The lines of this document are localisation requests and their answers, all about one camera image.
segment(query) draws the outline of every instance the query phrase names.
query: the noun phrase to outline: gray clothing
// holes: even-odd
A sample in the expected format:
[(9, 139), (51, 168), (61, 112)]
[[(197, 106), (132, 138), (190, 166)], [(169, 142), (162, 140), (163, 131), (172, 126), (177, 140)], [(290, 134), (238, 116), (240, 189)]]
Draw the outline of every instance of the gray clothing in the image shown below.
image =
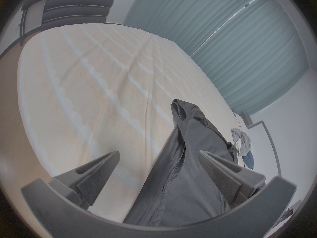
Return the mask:
[(241, 139), (241, 148), (240, 155), (245, 157), (248, 152), (251, 150), (251, 139), (244, 131), (240, 131), (239, 129), (232, 129), (232, 138), (233, 143), (236, 145), (237, 141)]
[(171, 108), (177, 125), (124, 223), (182, 226), (230, 210), (199, 163), (198, 154), (205, 150), (236, 162), (237, 149), (224, 139), (196, 105), (175, 99)]

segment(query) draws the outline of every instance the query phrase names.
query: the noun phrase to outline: beige bed sheet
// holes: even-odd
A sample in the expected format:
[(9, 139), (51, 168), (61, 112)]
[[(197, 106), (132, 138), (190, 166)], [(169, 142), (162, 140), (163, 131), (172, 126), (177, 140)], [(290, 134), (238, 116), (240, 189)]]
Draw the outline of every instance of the beige bed sheet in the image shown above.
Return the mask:
[(198, 105), (232, 142), (231, 109), (170, 40), (120, 25), (68, 25), (34, 36), (19, 59), (23, 124), (52, 177), (120, 151), (90, 208), (113, 221), (124, 219), (174, 128), (174, 98)]

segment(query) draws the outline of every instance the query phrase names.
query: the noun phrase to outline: curtain fold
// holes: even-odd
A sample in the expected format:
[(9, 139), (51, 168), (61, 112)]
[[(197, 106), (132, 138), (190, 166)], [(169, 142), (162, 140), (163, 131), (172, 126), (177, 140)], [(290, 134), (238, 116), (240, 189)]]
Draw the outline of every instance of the curtain fold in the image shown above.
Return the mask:
[[(251, 0), (136, 0), (125, 25), (170, 39), (188, 55)], [(277, 100), (309, 68), (293, 23), (275, 0), (256, 0), (192, 59), (231, 108), (250, 115)]]

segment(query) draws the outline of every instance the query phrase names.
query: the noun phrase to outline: wooden floor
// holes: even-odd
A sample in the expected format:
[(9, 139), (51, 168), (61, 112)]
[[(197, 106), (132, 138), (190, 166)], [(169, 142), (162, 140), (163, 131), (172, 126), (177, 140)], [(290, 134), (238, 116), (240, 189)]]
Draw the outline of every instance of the wooden floor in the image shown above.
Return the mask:
[(19, 112), (17, 71), (22, 48), (20, 44), (15, 45), (0, 60), (0, 187), (26, 225), (46, 238), (50, 235), (31, 213), (21, 194), (21, 188), (35, 179), (51, 179), (29, 143)]

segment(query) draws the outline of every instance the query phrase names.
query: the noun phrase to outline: clothing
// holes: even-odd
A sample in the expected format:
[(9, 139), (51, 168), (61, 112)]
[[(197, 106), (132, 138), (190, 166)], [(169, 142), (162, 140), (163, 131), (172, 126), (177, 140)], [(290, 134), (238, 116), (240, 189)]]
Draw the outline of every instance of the clothing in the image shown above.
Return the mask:
[(176, 127), (163, 147), (124, 223), (182, 226), (208, 220), (230, 207), (198, 160), (205, 150), (237, 163), (227, 142), (194, 104), (173, 100)]
[(241, 148), (240, 148), (240, 156), (246, 156), (248, 152), (251, 150), (251, 139), (244, 131), (240, 131), (239, 129), (232, 129), (232, 137), (233, 143), (236, 145), (236, 142), (241, 139)]
[(243, 157), (244, 164), (249, 168), (252, 169), (254, 168), (254, 159), (251, 151), (248, 152), (248, 154)]

